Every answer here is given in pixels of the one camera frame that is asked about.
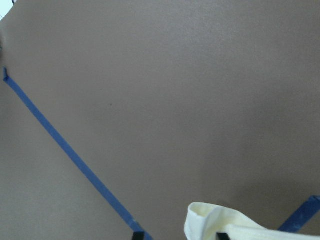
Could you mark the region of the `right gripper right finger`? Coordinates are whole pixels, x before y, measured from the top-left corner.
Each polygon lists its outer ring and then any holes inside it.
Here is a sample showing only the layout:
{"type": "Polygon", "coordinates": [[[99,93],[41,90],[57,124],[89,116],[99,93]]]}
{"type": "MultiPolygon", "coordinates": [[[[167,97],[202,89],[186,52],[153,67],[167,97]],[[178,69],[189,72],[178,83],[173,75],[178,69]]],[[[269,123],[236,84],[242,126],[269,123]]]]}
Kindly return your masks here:
{"type": "Polygon", "coordinates": [[[230,237],[225,232],[217,232],[216,233],[216,240],[230,240],[230,237]]]}

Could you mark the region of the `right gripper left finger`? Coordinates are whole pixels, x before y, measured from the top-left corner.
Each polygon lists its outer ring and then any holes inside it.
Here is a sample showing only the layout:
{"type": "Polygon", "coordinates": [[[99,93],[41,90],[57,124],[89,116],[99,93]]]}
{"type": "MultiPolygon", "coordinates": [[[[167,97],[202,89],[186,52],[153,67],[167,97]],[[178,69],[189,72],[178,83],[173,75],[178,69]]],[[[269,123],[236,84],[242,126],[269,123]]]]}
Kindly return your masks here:
{"type": "Polygon", "coordinates": [[[144,240],[145,239],[145,232],[144,231],[136,231],[132,235],[132,240],[144,240]]]}

